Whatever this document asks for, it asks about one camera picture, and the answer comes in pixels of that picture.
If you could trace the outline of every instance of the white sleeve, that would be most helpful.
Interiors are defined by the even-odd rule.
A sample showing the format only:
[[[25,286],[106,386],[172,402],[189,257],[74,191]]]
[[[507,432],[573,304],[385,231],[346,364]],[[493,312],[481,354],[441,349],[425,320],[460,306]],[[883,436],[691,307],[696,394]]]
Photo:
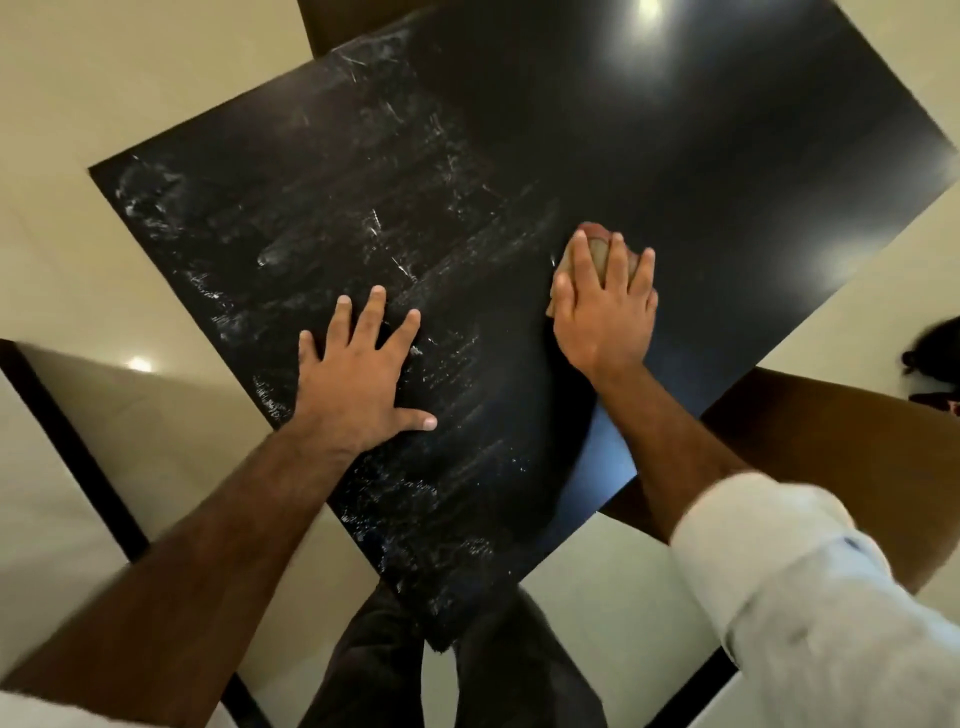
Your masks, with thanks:
[[[834,496],[739,475],[704,494],[673,541],[777,723],[960,726],[960,628],[894,582]]]
[[[12,692],[0,692],[0,716],[9,728],[142,728]]]

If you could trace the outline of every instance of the glossy surface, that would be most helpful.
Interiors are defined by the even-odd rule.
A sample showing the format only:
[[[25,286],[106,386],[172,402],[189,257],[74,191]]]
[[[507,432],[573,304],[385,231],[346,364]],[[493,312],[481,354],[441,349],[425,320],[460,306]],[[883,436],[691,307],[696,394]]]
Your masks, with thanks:
[[[633,474],[542,319],[576,222],[658,248],[649,364],[699,413],[952,156],[830,4],[538,0],[355,41],[93,175],[275,424],[295,333],[339,293],[423,310],[399,397],[441,430],[364,458],[333,506],[442,645]]]

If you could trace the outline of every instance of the hairy arm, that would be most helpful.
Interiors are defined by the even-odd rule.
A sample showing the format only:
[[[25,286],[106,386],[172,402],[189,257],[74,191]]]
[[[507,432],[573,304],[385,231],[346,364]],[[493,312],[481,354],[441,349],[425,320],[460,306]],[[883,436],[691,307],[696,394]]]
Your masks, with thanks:
[[[575,279],[558,274],[554,283],[554,331],[626,440],[650,510],[669,539],[707,488],[750,466],[691,417],[643,366],[659,303],[654,252],[643,252],[636,275],[628,280],[627,246],[622,235],[613,235],[601,286],[587,238],[583,231],[574,235]]]
[[[350,332],[341,297],[324,359],[300,336],[292,420],[193,513],[8,675],[3,690],[102,716],[201,728],[253,637],[300,541],[355,457],[401,430],[433,429],[395,409],[420,326],[411,311],[380,349],[386,291]]]

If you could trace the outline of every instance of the right hand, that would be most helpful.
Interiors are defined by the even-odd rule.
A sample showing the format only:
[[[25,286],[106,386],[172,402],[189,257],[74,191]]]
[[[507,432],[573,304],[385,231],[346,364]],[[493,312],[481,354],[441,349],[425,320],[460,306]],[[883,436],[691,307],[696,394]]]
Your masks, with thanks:
[[[643,251],[633,282],[628,281],[627,245],[614,233],[601,287],[587,235],[573,236],[573,279],[560,273],[554,280],[557,302],[553,331],[560,349],[600,392],[610,380],[636,370],[650,348],[659,296],[654,285],[655,255]]]

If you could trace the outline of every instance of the black bag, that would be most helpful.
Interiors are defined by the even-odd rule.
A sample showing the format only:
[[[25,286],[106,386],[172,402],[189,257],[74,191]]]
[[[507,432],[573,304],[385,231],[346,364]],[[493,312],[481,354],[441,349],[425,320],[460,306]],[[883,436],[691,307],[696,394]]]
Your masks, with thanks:
[[[901,359],[908,374],[916,370],[960,386],[960,316],[925,331]]]

